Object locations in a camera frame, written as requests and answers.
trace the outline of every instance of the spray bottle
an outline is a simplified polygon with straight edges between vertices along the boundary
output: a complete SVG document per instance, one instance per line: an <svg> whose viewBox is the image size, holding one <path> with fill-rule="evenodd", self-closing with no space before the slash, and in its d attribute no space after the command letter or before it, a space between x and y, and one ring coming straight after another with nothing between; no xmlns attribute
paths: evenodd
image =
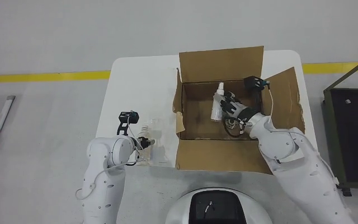
<svg viewBox="0 0 358 224"><path fill-rule="evenodd" d="M224 96L224 82L219 83L219 87L216 90L216 93ZM220 102L213 100L213 108L211 109L211 120L214 122L221 122L223 117L223 110L220 105Z"/></svg>

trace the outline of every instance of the open cardboard box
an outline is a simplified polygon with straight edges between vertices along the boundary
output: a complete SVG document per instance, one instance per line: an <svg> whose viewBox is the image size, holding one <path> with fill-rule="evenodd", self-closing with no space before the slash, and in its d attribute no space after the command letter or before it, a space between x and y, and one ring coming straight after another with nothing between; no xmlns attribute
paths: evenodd
<svg viewBox="0 0 358 224"><path fill-rule="evenodd" d="M213 95L219 82L243 104L255 101L244 89L243 79L261 77L263 47L180 53L173 112L177 115L179 145L176 167L183 170L253 171L270 174L258 141L248 135L228 136L222 123L210 120ZM294 68L269 78L274 96L276 128L298 127L304 132L302 109ZM271 98L262 92L263 112L270 113Z"/></svg>

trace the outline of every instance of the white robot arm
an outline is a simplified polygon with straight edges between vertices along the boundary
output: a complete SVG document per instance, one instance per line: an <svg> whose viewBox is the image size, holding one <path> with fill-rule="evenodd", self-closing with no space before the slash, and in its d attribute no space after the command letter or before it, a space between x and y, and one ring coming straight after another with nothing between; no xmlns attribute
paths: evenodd
<svg viewBox="0 0 358 224"><path fill-rule="evenodd" d="M127 117L122 120L120 117L124 123L136 123L139 119L136 112L124 113ZM76 191L76 198L82 201L84 224L116 223L124 191L125 165L133 165L128 163L128 159L134 151L154 144L154 140L127 136L127 128L128 125L121 129L124 135L95 138L87 147L89 165L84 174L83 186Z"/></svg>
<svg viewBox="0 0 358 224"><path fill-rule="evenodd" d="M283 190L315 224L354 224L336 184L331 168L298 129L276 129L270 116L264 116L242 105L229 92L226 97L214 95L223 111L244 126L244 131L258 139L259 149ZM298 148L304 158L280 162Z"/></svg>

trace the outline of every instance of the yellow line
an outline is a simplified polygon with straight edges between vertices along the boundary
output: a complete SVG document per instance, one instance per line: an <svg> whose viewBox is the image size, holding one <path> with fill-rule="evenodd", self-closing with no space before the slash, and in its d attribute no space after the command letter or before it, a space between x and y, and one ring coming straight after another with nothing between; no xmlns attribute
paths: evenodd
<svg viewBox="0 0 358 224"><path fill-rule="evenodd" d="M304 74L347 73L358 62L302 64ZM0 82L56 82L78 80L107 80L111 71L67 72L41 74L6 74L0 75Z"/></svg>
<svg viewBox="0 0 358 224"><path fill-rule="evenodd" d="M302 64L302 69L304 74L334 74L347 73L356 66L358 66L358 62L319 63Z"/></svg>
<svg viewBox="0 0 358 224"><path fill-rule="evenodd" d="M0 75L0 82L55 82L107 80L111 71Z"/></svg>

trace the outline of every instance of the table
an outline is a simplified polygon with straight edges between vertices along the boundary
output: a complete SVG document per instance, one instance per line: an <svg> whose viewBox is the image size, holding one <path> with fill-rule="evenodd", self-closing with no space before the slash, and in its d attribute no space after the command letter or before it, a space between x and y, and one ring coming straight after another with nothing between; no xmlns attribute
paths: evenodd
<svg viewBox="0 0 358 224"><path fill-rule="evenodd" d="M269 50L263 53L261 78L266 79L291 67L295 68L303 110L305 133L312 145L317 141L304 82L301 59L292 50ZM119 125L121 111L139 113L138 124L132 124L134 134L151 119L161 130L157 148L153 149L152 166L175 167L178 137L172 103L176 90L176 68L180 68L179 55L119 58L112 65L105 99L103 101L96 137L113 137ZM303 157L301 151L285 160Z"/></svg>

